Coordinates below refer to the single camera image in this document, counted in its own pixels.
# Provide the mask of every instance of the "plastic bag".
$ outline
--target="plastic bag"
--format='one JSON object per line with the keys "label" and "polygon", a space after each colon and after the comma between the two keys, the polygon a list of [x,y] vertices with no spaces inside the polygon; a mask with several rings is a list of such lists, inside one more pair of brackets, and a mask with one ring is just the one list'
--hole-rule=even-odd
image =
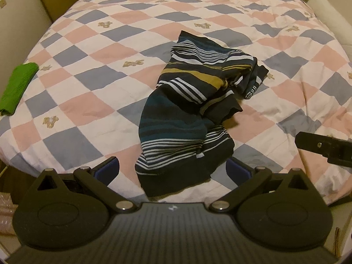
{"label": "plastic bag", "polygon": [[12,217],[17,208],[10,194],[0,192],[0,234],[16,235],[12,227]]}

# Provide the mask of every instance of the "wooden floor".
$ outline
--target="wooden floor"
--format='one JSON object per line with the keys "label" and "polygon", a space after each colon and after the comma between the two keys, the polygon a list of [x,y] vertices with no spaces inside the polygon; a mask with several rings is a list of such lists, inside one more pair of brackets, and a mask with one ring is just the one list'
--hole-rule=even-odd
{"label": "wooden floor", "polygon": [[[5,168],[5,164],[0,161],[0,171]],[[13,167],[8,167],[0,178],[0,192],[10,193],[12,202],[19,204],[29,187],[36,178],[25,174]]]}

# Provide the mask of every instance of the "white logo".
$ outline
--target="white logo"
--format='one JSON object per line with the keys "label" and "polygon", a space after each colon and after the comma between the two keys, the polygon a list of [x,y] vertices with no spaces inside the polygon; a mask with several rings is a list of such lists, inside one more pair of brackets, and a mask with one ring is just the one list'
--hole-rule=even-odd
{"label": "white logo", "polygon": [[169,206],[170,211],[175,211],[177,209],[178,209],[178,207],[176,205]]}

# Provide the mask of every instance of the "checkered bedspread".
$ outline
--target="checkered bedspread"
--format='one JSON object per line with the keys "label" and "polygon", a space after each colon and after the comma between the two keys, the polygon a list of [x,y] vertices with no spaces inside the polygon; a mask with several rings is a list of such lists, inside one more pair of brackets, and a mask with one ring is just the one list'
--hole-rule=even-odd
{"label": "checkered bedspread", "polygon": [[[274,172],[301,167],[327,203],[352,189],[351,170],[294,144],[299,131],[352,133],[352,64],[300,0],[78,1],[29,54],[40,70],[15,114],[0,120],[1,159],[38,175],[117,156],[110,187],[146,200],[134,170],[140,115],[181,30],[239,48],[270,70],[224,124],[235,157]],[[221,165],[209,182],[161,200],[210,202],[235,187]]]}

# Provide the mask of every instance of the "ribbed black surface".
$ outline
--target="ribbed black surface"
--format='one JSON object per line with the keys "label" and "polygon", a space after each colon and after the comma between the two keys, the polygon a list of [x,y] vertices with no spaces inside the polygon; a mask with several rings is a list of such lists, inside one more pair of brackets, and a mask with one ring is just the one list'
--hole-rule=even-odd
{"label": "ribbed black surface", "polygon": [[203,204],[145,203],[117,215],[95,241],[69,251],[45,252],[27,246],[9,264],[332,264],[324,248],[300,253],[272,251],[241,235],[227,215]]}

